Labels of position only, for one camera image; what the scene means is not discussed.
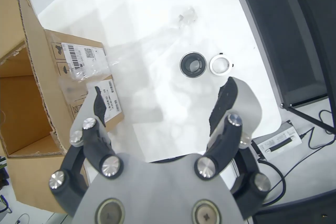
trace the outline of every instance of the corrugated cardboard edge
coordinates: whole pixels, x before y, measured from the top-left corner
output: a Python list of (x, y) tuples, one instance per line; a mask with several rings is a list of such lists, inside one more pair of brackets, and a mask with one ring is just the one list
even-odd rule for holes
[(21, 11), (21, 4), (20, 4), (20, 0), (18, 0), (18, 5), (19, 5), (19, 10), (20, 10), (20, 17), (21, 17), (21, 22), (22, 22), (22, 28), (23, 28), (23, 31), (24, 31), (24, 36), (25, 36), (25, 44), (26, 44), (26, 47), (27, 47), (27, 53), (28, 53), (28, 56), (29, 56), (29, 61), (30, 61), (30, 65), (31, 65), (31, 69), (33, 70), (33, 74), (34, 74), (34, 78), (35, 78), (35, 81), (36, 81), (36, 85), (40, 91), (40, 95), (41, 95), (41, 98), (42, 98), (42, 101), (43, 101), (43, 108), (44, 108), (44, 111), (47, 115), (47, 118), (48, 118), (48, 121), (49, 121), (49, 124), (52, 128), (52, 131), (50, 132), (51, 136), (53, 137), (56, 145), (58, 146), (58, 148), (61, 150), (61, 152), (59, 153), (55, 153), (55, 154), (65, 154), (66, 153), (66, 149), (65, 147), (61, 144), (61, 142), (59, 141), (57, 135), (56, 135), (56, 128), (54, 127), (52, 121), (51, 121), (51, 117), (49, 115), (49, 112), (47, 110), (47, 107), (46, 107), (46, 104), (45, 104), (45, 100), (44, 100), (44, 97), (43, 97), (43, 93), (41, 91), (41, 86), (40, 86), (40, 83), (39, 83), (39, 80), (38, 80), (38, 77), (36, 75), (36, 72), (35, 72), (35, 68), (34, 68), (34, 65), (33, 65), (33, 60), (32, 60), (32, 57), (31, 57), (31, 54), (30, 54), (30, 49), (29, 49), (29, 44), (28, 44), (28, 37), (27, 37), (27, 33), (26, 33), (26, 30), (25, 30), (25, 27), (24, 27), (24, 20), (23, 20), (23, 16), (22, 16), (22, 11)]
[(17, 55), (25, 47), (25, 41), (22, 41), (22, 43), (18, 45), (18, 48), (15, 48), (14, 51), (10, 52), (7, 56), (3, 58), (3, 60), (0, 62), (0, 65), (4, 64), (10, 57)]

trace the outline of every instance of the metal leg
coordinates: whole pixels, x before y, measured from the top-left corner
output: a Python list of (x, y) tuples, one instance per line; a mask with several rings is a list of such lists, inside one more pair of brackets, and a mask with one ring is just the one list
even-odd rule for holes
[(296, 110), (296, 109), (294, 109), (294, 108), (292, 108), (290, 106), (288, 107), (288, 106), (283, 105), (283, 108), (285, 110), (288, 110), (291, 113), (294, 113), (297, 116), (300, 116), (301, 118), (303, 118), (303, 119), (305, 119), (305, 120), (307, 120), (307, 121), (315, 124), (316, 126), (318, 126), (320, 128), (323, 128), (323, 129), (329, 131), (330, 133), (333, 133), (333, 134), (336, 135), (336, 129), (334, 127), (329, 126), (328, 124), (325, 124), (325, 123), (323, 123), (323, 122), (321, 122), (321, 121), (319, 121), (319, 120), (317, 120), (317, 119), (315, 119), (315, 118), (313, 118), (313, 117), (311, 117), (311, 116), (309, 116), (307, 114), (304, 114), (303, 112), (298, 111), (298, 110)]

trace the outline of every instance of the box flap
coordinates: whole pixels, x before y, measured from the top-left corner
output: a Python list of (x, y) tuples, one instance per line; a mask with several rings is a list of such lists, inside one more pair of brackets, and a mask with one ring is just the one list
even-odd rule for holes
[(24, 42), (21, 17), (17, 0), (0, 0), (0, 63), (7, 54)]
[(72, 120), (54, 71), (46, 34), (28, 1), (18, 0), (18, 4), (22, 18), (21, 29), (23, 27), (35, 80), (53, 133), (60, 140), (57, 144), (65, 151), (70, 147), (69, 131)]
[(8, 158), (8, 174), (17, 200), (42, 210), (65, 213), (48, 186), (50, 176), (60, 168), (63, 158), (61, 155), (40, 158)]

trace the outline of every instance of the black cable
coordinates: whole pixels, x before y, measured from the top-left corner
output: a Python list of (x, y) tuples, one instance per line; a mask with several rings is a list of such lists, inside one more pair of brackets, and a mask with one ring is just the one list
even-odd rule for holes
[(281, 178), (280, 181), (282, 182), (282, 192), (281, 192), (281, 194), (277, 198), (275, 198), (274, 200), (272, 200), (272, 201), (270, 201), (268, 203), (262, 204), (262, 207), (266, 207), (266, 206), (270, 206), (270, 205), (273, 205), (274, 203), (278, 202), (285, 195), (285, 193), (286, 193), (286, 181), (285, 181), (285, 177), (283, 176), (283, 174), (281, 173), (281, 171), (275, 165), (269, 163), (266, 160), (260, 160), (259, 159), (258, 162), (260, 164), (265, 164), (265, 165), (268, 165), (268, 166), (272, 167), (279, 174), (279, 176)]
[[(321, 110), (321, 111), (318, 113), (318, 118), (320, 119), (321, 122), (323, 122), (322, 117), (321, 117), (321, 114), (322, 114), (322, 112), (324, 112), (324, 111), (329, 112), (329, 113), (331, 114), (331, 111), (329, 111), (329, 110)], [(327, 131), (326, 129), (324, 130), (324, 132), (327, 133), (328, 135), (332, 135), (332, 133), (330, 133), (330, 132)]]
[(321, 147), (329, 146), (329, 145), (331, 145), (331, 144), (333, 144), (333, 143), (335, 142), (335, 140), (336, 140), (336, 135), (334, 135), (334, 139), (331, 140), (331, 141), (328, 142), (328, 143), (325, 143), (325, 144), (322, 144), (322, 145), (318, 145), (318, 146), (315, 146), (315, 147), (311, 147), (311, 141), (312, 141), (312, 137), (313, 137), (314, 129), (315, 129), (315, 127), (313, 127), (313, 128), (311, 129), (312, 132), (311, 132), (311, 135), (309, 136), (309, 140), (308, 140), (308, 147), (309, 147), (311, 150), (316, 150), (316, 149), (321, 148)]
[[(320, 120), (321, 120), (321, 122), (323, 122), (323, 120), (322, 120), (322, 118), (321, 118), (321, 113), (322, 112), (324, 112), (324, 111), (326, 111), (326, 112), (329, 112), (329, 113), (331, 113), (331, 111), (329, 111), (329, 110), (321, 110), (319, 113), (318, 113), (318, 117), (320, 118)], [(310, 135), (310, 137), (309, 137), (309, 141), (308, 141), (308, 147), (310, 148), (310, 149), (312, 149), (312, 150), (316, 150), (316, 151), (314, 151), (314, 152), (312, 152), (311, 154), (309, 154), (308, 156), (306, 156), (305, 158), (303, 158), (302, 160), (300, 160), (297, 164), (295, 164), (288, 172), (287, 172), (287, 174), (286, 175), (282, 175), (282, 173), (279, 171), (279, 169), (277, 169), (274, 165), (272, 165), (272, 164), (267, 164), (267, 163), (265, 163), (266, 161), (263, 161), (263, 160), (258, 160), (258, 162), (260, 163), (260, 162), (262, 162), (262, 163), (264, 163), (264, 164), (267, 164), (267, 165), (269, 165), (269, 166), (271, 166), (275, 171), (279, 171), (278, 172), (278, 174), (280, 175), (280, 173), (281, 173), (281, 175), (280, 175), (280, 177), (281, 177), (281, 180), (280, 181), (278, 181), (278, 183), (274, 186), (274, 187), (272, 187), (272, 189), (270, 190), (270, 192), (273, 190), (273, 189), (275, 189), (275, 187), (279, 184), (279, 183), (283, 183), (283, 188), (282, 188), (282, 192), (281, 192), (281, 194), (277, 197), (277, 198), (275, 198), (273, 201), (271, 201), (271, 202), (269, 202), (269, 203), (265, 203), (265, 204), (263, 204), (263, 207), (264, 206), (269, 206), (269, 205), (272, 205), (272, 204), (274, 204), (274, 203), (276, 203), (277, 201), (279, 201), (284, 195), (285, 195), (285, 192), (286, 192), (286, 182), (285, 182), (285, 178), (288, 176), (288, 174), (290, 173), (290, 172), (292, 172), (294, 169), (295, 169), (295, 167), (297, 167), (301, 162), (303, 162), (304, 160), (306, 160), (307, 158), (309, 158), (311, 155), (314, 155), (315, 153), (317, 153), (318, 151), (320, 151), (321, 149), (323, 149), (324, 147), (327, 147), (327, 146), (330, 146), (330, 145), (332, 145), (335, 141), (336, 141), (336, 135), (334, 136), (334, 139), (332, 140), (332, 141), (330, 141), (330, 142), (328, 142), (328, 143), (326, 143), (326, 144), (324, 144), (324, 145), (320, 145), (320, 146), (316, 146), (316, 147), (311, 147), (311, 140), (312, 140), (312, 135), (313, 135), (313, 132), (314, 132), (314, 129), (315, 129), (315, 127), (312, 127), (310, 130), (308, 130), (307, 132), (305, 132), (304, 134), (302, 134), (302, 135), (300, 135), (300, 138), (301, 139), (303, 139), (309, 132), (311, 132), (311, 135)]]
[[(312, 152), (310, 155), (308, 155), (308, 156), (306, 156), (305, 158), (303, 158), (302, 160), (300, 160), (297, 164), (295, 164), (295, 165), (294, 165), (294, 166), (287, 172), (286, 175), (284, 175), (284, 178), (286, 178), (286, 177), (288, 176), (288, 174), (289, 174), (290, 172), (292, 172), (292, 170), (293, 170), (295, 167), (297, 167), (301, 162), (303, 162), (305, 159), (309, 158), (311, 155), (314, 155), (314, 153), (320, 151), (321, 149), (323, 149), (323, 148), (326, 147), (326, 146), (328, 146), (328, 145), (324, 145), (324, 146), (320, 147), (320, 148), (317, 149), (315, 152)], [(277, 183), (274, 187), (272, 187), (272, 189), (270, 190), (270, 192), (271, 192), (271, 191), (272, 191), (272, 190), (273, 190), (279, 183), (281, 183), (281, 182), (282, 182), (282, 180), (278, 181), (278, 183)]]

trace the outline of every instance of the qr code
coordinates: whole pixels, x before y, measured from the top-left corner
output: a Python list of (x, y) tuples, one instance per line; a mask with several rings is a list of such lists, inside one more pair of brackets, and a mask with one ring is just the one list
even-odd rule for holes
[(92, 49), (84, 48), (87, 58), (95, 58), (92, 52)]

